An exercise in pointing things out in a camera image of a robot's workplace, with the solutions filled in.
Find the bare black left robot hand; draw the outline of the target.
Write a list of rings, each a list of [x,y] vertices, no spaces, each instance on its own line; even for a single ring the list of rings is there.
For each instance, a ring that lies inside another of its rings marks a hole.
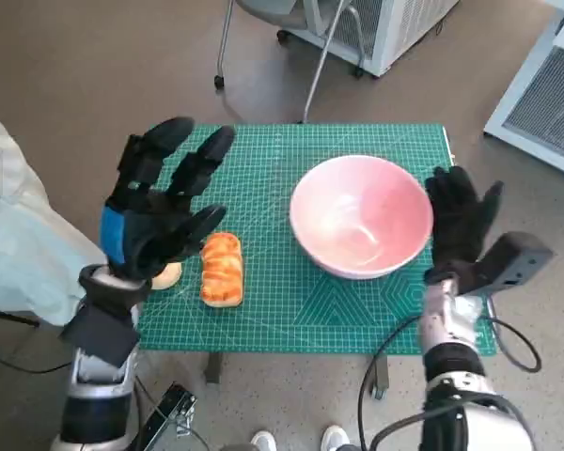
[[[149,280],[165,266],[198,254],[227,209],[211,204],[198,212],[192,201],[209,186],[231,149],[235,131],[222,126],[187,153],[165,190],[155,188],[165,166],[191,135],[189,117],[172,117],[142,135],[129,136],[113,192],[102,210],[100,242],[116,276]]]

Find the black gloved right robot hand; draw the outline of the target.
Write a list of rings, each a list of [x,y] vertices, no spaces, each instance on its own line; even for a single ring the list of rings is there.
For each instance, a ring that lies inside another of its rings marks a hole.
[[[470,275],[499,211],[503,188],[504,183],[497,181],[478,195],[462,167],[433,170],[425,181],[433,210],[432,267],[425,272],[427,284],[452,274],[460,280]]]

